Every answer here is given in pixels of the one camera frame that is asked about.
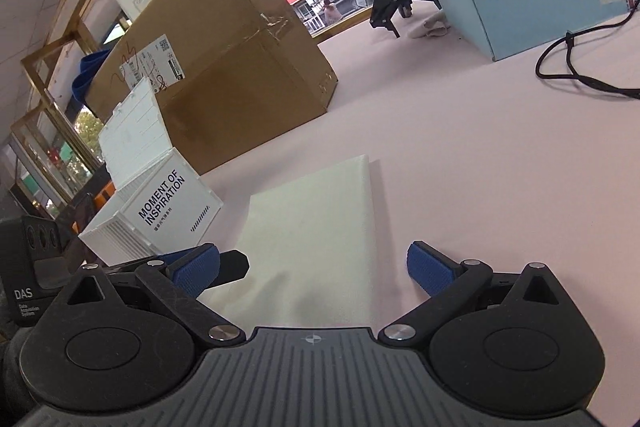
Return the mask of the white plastic storage box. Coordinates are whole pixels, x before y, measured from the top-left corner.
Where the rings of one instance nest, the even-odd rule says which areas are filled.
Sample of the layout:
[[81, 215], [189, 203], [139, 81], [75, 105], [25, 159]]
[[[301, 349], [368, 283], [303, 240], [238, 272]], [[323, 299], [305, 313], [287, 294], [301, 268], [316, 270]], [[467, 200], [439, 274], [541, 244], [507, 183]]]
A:
[[115, 193], [82, 243], [110, 267], [198, 245], [222, 200], [172, 145], [149, 79], [117, 104], [99, 142]]

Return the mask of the cream cloth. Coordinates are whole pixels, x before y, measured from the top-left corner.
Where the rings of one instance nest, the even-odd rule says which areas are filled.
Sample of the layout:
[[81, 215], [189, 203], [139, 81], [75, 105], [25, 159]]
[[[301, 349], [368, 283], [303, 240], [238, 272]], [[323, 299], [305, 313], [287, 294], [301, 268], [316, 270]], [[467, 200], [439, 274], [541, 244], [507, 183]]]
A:
[[253, 195], [235, 248], [250, 262], [245, 277], [199, 299], [244, 332], [372, 325], [378, 255], [367, 156]]

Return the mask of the blue cloth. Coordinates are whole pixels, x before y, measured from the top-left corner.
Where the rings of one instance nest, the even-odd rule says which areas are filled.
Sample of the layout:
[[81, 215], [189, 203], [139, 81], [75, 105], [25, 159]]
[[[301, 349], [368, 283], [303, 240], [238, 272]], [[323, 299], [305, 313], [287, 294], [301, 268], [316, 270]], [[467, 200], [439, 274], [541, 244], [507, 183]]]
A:
[[86, 94], [111, 49], [99, 50], [85, 55], [79, 63], [79, 72], [72, 82], [72, 95], [80, 104], [86, 104]]

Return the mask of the large brown cardboard box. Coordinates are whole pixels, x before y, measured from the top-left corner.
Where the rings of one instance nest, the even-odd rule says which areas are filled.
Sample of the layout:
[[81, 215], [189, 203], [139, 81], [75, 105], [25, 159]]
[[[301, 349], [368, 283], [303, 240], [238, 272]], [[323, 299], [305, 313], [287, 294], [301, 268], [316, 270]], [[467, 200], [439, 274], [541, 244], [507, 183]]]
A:
[[324, 115], [337, 86], [286, 0], [151, 0], [86, 103], [107, 120], [143, 78], [172, 144], [198, 173]]

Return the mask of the crumpled white paper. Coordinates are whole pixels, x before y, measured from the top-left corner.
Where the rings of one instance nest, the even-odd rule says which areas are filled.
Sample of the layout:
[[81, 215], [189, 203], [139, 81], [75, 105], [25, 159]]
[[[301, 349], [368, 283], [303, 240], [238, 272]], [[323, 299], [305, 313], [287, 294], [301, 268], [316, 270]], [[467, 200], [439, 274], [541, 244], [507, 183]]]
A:
[[444, 11], [438, 11], [427, 17], [420, 26], [409, 31], [410, 39], [440, 38], [448, 34], [450, 23]]

